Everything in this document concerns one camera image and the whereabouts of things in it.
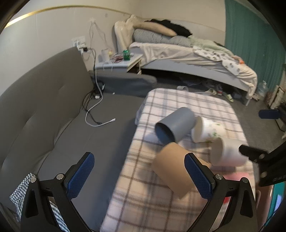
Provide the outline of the patterned baby mat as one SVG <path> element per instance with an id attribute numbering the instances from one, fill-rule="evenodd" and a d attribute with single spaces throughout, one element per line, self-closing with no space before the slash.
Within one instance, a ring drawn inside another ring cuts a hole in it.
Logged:
<path id="1" fill-rule="evenodd" d="M 193 52 L 211 61 L 221 62 L 222 66 L 235 76 L 242 72 L 244 61 L 227 49 L 193 46 Z"/>

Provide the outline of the dark grey plastic cup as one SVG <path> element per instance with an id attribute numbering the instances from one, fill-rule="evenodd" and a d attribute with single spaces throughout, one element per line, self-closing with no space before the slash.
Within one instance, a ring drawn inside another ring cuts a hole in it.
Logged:
<path id="1" fill-rule="evenodd" d="M 191 132 L 195 124 L 194 112 L 187 107 L 181 107 L 157 122 L 155 133 L 164 145 L 178 143 Z"/>

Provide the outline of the grey sofa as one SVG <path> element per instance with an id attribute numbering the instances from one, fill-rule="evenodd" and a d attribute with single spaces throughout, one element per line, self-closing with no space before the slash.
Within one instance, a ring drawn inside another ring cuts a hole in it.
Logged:
<path id="1" fill-rule="evenodd" d="M 1 204 L 29 174 L 40 180 L 65 173 L 86 153 L 95 166 L 73 204 L 99 230 L 136 130 L 137 110 L 157 80 L 153 76 L 98 70 L 103 100 L 89 102 L 92 72 L 70 48 L 47 59 L 1 95 Z"/>

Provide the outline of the green slipper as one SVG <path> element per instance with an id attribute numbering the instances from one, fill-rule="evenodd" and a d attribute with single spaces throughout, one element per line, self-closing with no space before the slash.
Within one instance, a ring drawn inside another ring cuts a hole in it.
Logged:
<path id="1" fill-rule="evenodd" d="M 234 100 L 233 100 L 231 94 L 225 94 L 224 96 L 226 97 L 226 99 L 227 99 L 229 102 L 234 102 Z"/>
<path id="2" fill-rule="evenodd" d="M 209 95 L 209 96 L 215 96 L 217 95 L 217 91 L 213 88 L 210 88 L 207 91 L 205 91 L 204 94 Z"/>

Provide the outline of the beige pillow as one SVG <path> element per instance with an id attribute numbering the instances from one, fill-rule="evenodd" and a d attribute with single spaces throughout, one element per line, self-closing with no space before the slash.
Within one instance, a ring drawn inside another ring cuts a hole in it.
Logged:
<path id="1" fill-rule="evenodd" d="M 140 22 L 133 25 L 135 29 L 145 29 L 148 31 L 156 32 L 165 36 L 174 37 L 177 35 L 175 31 L 167 28 L 164 25 L 155 22 Z"/>

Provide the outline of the white plastic cup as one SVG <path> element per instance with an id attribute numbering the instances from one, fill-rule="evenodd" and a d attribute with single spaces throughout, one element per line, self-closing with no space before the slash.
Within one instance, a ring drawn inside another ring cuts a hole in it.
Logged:
<path id="1" fill-rule="evenodd" d="M 244 143 L 240 140 L 219 137 L 211 143 L 210 162 L 219 167 L 237 167 L 246 163 L 248 158 L 242 155 L 239 147 Z"/>

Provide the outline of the teal curtain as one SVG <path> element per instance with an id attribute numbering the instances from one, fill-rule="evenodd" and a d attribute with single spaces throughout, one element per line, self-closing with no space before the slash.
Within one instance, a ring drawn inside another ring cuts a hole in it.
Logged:
<path id="1" fill-rule="evenodd" d="M 225 1 L 225 46 L 241 57 L 269 90 L 280 84 L 285 49 L 272 27 L 237 1 Z"/>

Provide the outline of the blue checked cloth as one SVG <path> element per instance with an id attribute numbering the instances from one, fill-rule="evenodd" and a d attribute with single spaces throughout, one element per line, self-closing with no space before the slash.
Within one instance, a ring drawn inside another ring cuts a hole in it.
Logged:
<path id="1" fill-rule="evenodd" d="M 20 184 L 16 187 L 16 189 L 12 192 L 12 194 L 9 196 L 11 202 L 16 206 L 16 214 L 18 216 L 18 221 L 22 218 L 22 212 L 23 212 L 23 206 L 24 206 L 24 201 L 26 199 L 26 193 L 29 187 L 29 184 L 31 183 L 31 179 L 36 179 L 36 175 L 33 173 L 29 173 L 21 182 Z M 35 212 L 38 212 L 38 207 L 37 207 L 37 201 L 36 201 L 36 196 L 35 192 L 31 191 L 29 194 L 29 205 L 32 206 L 32 209 Z M 61 213 L 57 207 L 57 205 L 50 201 L 50 207 L 51 210 L 53 211 L 55 220 L 57 222 L 57 225 L 62 231 L 69 231 L 63 217 L 61 216 Z"/>

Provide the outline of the white floral paper cup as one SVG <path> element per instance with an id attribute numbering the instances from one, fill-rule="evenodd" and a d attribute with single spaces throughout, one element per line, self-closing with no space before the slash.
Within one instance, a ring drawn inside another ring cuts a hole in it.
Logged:
<path id="1" fill-rule="evenodd" d="M 226 129 L 218 122 L 205 117 L 196 117 L 196 123 L 191 130 L 191 138 L 194 143 L 212 142 L 218 137 L 225 137 Z"/>

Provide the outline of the black clothes pile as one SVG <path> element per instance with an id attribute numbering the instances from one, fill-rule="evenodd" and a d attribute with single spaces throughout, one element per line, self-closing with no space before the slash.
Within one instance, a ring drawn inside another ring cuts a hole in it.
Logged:
<path id="1" fill-rule="evenodd" d="M 164 19 L 164 20 L 151 19 L 151 20 L 147 20 L 147 22 L 154 22 L 154 23 L 161 24 L 161 25 L 173 30 L 174 32 L 176 32 L 176 34 L 178 36 L 189 37 L 192 35 L 192 33 L 188 29 L 186 29 L 185 27 L 183 27 L 179 24 L 174 24 L 170 20 L 167 20 L 167 19 Z"/>

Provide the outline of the white nightstand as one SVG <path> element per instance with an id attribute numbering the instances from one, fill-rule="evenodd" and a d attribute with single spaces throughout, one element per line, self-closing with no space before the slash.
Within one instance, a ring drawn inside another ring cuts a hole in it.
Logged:
<path id="1" fill-rule="evenodd" d="M 95 65 L 97 70 L 108 70 L 115 72 L 130 72 L 141 74 L 141 54 L 134 54 L 130 60 L 99 62 Z"/>

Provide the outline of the wall power socket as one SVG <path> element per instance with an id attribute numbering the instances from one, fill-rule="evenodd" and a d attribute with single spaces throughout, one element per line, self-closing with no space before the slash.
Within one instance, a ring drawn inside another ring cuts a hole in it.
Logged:
<path id="1" fill-rule="evenodd" d="M 72 38 L 71 42 L 72 42 L 72 47 L 76 47 L 77 49 L 81 49 L 83 47 L 86 47 L 85 36 Z"/>

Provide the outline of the water bottle jug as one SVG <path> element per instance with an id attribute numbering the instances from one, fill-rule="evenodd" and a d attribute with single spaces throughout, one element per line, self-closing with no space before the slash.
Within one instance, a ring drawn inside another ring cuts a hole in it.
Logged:
<path id="1" fill-rule="evenodd" d="M 256 94 L 262 100 L 264 99 L 267 92 L 268 92 L 267 83 L 266 81 L 263 80 L 261 83 L 258 84 Z"/>

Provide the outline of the white mug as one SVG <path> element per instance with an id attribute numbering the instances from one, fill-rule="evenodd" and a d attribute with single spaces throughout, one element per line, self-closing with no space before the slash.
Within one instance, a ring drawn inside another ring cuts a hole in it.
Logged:
<path id="1" fill-rule="evenodd" d="M 102 56 L 102 61 L 103 62 L 108 62 L 110 60 L 110 50 L 107 49 L 103 49 L 101 51 L 101 56 Z"/>

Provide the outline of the green soda can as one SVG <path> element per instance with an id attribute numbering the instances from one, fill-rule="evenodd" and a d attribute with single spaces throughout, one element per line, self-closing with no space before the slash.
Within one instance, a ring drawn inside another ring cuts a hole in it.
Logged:
<path id="1" fill-rule="evenodd" d="M 122 55 L 123 55 L 123 60 L 124 61 L 130 60 L 130 51 L 128 49 L 124 50 L 122 52 Z"/>

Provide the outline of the brown kraft paper cup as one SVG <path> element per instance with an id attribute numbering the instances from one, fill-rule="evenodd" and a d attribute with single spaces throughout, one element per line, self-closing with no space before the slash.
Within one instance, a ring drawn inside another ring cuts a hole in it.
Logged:
<path id="1" fill-rule="evenodd" d="M 171 142 L 162 148 L 152 163 L 152 170 L 179 199 L 195 188 L 184 164 L 188 153 L 185 148 Z"/>

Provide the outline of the sneaker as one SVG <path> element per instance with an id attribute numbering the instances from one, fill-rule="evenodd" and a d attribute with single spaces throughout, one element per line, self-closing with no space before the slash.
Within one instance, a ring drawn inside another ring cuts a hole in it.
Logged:
<path id="1" fill-rule="evenodd" d="M 218 96 L 222 96 L 223 95 L 223 88 L 221 85 L 217 85 L 216 86 L 216 91 L 217 91 L 217 95 Z"/>

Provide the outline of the checked pillow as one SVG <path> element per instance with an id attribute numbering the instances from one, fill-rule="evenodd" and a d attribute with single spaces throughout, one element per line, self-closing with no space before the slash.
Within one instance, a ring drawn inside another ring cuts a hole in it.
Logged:
<path id="1" fill-rule="evenodd" d="M 145 29 L 135 29 L 133 33 L 133 40 L 135 42 L 150 43 L 150 44 L 173 44 L 183 47 L 193 46 L 189 38 L 178 35 L 174 37 L 169 37 Z"/>

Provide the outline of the plaid blanket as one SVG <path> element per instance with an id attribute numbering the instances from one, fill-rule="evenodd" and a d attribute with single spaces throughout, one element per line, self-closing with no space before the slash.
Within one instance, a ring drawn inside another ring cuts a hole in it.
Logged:
<path id="1" fill-rule="evenodd" d="M 151 90 L 140 106 L 124 166 L 101 231 L 187 231 L 206 204 L 184 167 L 192 152 L 209 163 L 210 143 L 193 143 L 186 135 L 178 144 L 163 145 L 157 122 L 181 107 L 224 126 L 226 137 L 246 141 L 240 122 L 225 100 L 175 89 Z"/>

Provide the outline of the bed with white frame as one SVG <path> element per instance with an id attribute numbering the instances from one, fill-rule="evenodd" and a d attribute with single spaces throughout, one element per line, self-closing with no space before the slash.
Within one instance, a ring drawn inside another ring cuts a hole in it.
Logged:
<path id="1" fill-rule="evenodd" d="M 256 72 L 245 63 L 242 64 L 242 72 L 235 76 L 226 70 L 221 62 L 211 61 L 193 52 L 193 46 L 227 48 L 214 41 L 196 38 L 193 35 L 188 37 L 192 47 L 135 42 L 133 40 L 135 31 L 133 25 L 140 22 L 142 21 L 136 16 L 131 15 L 126 21 L 117 21 L 114 25 L 114 32 L 118 51 L 122 53 L 128 49 L 136 54 L 141 54 L 141 63 L 144 69 L 165 70 L 204 77 L 245 91 L 247 101 L 253 97 L 258 78 Z"/>

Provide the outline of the pink faceted plastic cup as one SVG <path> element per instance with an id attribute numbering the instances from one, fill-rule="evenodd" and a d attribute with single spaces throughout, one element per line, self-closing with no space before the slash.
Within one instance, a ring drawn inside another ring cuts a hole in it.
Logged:
<path id="1" fill-rule="evenodd" d="M 248 173 L 245 172 L 237 172 L 237 173 L 229 173 L 229 174 L 223 174 L 224 178 L 227 180 L 235 180 L 239 181 L 241 178 L 245 177 L 249 180 L 251 180 L 251 177 Z"/>

